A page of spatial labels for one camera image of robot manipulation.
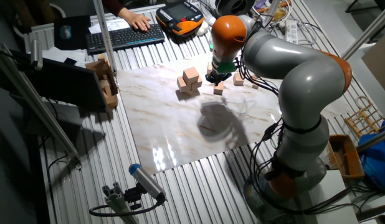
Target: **white marble surface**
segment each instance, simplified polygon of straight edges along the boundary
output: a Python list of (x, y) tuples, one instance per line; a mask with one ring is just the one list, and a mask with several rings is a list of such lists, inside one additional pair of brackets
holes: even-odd
[[(118, 71), (125, 105), (141, 165), (155, 174), (228, 149), (258, 141), (280, 118), (277, 97), (255, 90), (248, 81), (234, 86), (226, 80), (223, 95), (213, 94), (206, 81), (212, 55), (162, 65)], [(178, 91), (177, 77), (195, 67), (203, 84), (193, 96)], [(279, 86), (280, 80), (273, 80)], [(328, 105), (322, 115), (333, 118), (351, 112), (344, 98)]]

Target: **black monitor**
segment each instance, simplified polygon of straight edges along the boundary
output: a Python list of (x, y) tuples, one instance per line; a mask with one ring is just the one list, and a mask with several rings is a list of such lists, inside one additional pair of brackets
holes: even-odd
[[(29, 54), (11, 51), (13, 56), (31, 62)], [(40, 71), (26, 71), (40, 96), (80, 106), (90, 112), (107, 112), (100, 82), (94, 71), (43, 58)]]

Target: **aluminum profile table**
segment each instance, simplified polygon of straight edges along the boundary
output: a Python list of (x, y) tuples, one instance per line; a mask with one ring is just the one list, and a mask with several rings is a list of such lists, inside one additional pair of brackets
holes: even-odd
[[(302, 0), (294, 2), (291, 15), (293, 18), (321, 27)], [(161, 6), (144, 7), (134, 12), (142, 13), (151, 19), (151, 23), (156, 23), (154, 15), (159, 7)], [(111, 14), (107, 14), (106, 18), (116, 19)], [(92, 24), (96, 23), (97, 17), (93, 16)], [(272, 34), (281, 35), (277, 30)], [(320, 32), (316, 35), (317, 43), (313, 48), (340, 55), (326, 36)], [(32, 32), (25, 36), (27, 52), (29, 43), (33, 39), (41, 41), (44, 50), (54, 46), (53, 24), (32, 28)], [(117, 50), (116, 67), (119, 70), (129, 70), (208, 53), (209, 39), (210, 33), (207, 33), (202, 37), (188, 38), (182, 44), (175, 44), (166, 39), (162, 44)], [(94, 62), (97, 56), (86, 54), (85, 59)], [(361, 95), (368, 97), (358, 81), (353, 79), (349, 90), (343, 96), (352, 112), (328, 120), (330, 134), (348, 134), (355, 143), (358, 142), (358, 138), (351, 133), (343, 118), (359, 110), (354, 101)], [(83, 169), (75, 169), (68, 158), (54, 164), (50, 170), (52, 197), (47, 175), (44, 172), (51, 223), (122, 223), (120, 218), (98, 218), (88, 213), (89, 208), (105, 204), (102, 186), (119, 182), (125, 190), (136, 184), (134, 178), (128, 173), (128, 168), (131, 164), (140, 163), (140, 161), (120, 95), (118, 95), (118, 101), (119, 105), (112, 114), (90, 114), (84, 119), (80, 138), (75, 143)], [(373, 116), (374, 120), (379, 117), (377, 113)], [(155, 174), (153, 177), (165, 189), (168, 202), (151, 212), (137, 215), (139, 222), (260, 223), (253, 216), (242, 196), (244, 180), (249, 174), (247, 162), (252, 148), (253, 144)], [(261, 161), (270, 159), (273, 150), (272, 146), (266, 142), (261, 147), (258, 159)], [(40, 154), (43, 169), (46, 169), (53, 160), (64, 156), (65, 151), (56, 144), (54, 139), (49, 139), (40, 149)], [(143, 208), (154, 204), (147, 195), (143, 196), (141, 202)]]

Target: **black keyboard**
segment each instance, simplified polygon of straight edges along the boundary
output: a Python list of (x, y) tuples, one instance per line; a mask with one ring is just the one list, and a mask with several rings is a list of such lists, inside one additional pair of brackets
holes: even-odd
[[(139, 47), (148, 44), (164, 42), (165, 36), (159, 24), (150, 25), (147, 32), (132, 28), (110, 31), (110, 38), (113, 50)], [(86, 35), (87, 52), (89, 54), (105, 52), (104, 41), (101, 33)]]

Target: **robotic arm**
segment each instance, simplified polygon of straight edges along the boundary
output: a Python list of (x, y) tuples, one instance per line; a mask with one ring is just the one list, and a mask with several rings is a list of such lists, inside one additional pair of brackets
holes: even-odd
[[(212, 28), (213, 71), (207, 80), (217, 84), (230, 77), (233, 60), (244, 44), (242, 60), (250, 71), (283, 80), (278, 93), (282, 140), (271, 171), (260, 177), (264, 193), (282, 202), (311, 190), (324, 178), (326, 168), (318, 156), (326, 147), (329, 130), (320, 112), (348, 89), (351, 68), (335, 55), (289, 43), (264, 29), (252, 35), (253, 24), (247, 16), (218, 18)], [(253, 190), (244, 193), (256, 214), (265, 203), (258, 203), (263, 200)]]

